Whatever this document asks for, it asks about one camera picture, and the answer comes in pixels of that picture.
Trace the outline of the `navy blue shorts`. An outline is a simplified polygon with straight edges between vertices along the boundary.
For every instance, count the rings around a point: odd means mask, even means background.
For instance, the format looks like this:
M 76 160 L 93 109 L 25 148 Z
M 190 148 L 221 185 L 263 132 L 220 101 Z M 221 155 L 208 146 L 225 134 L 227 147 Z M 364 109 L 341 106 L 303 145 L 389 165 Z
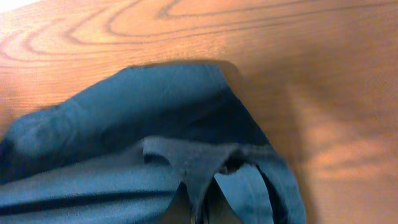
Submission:
M 217 65 L 125 68 L 15 120 L 2 223 L 305 223 L 298 183 Z

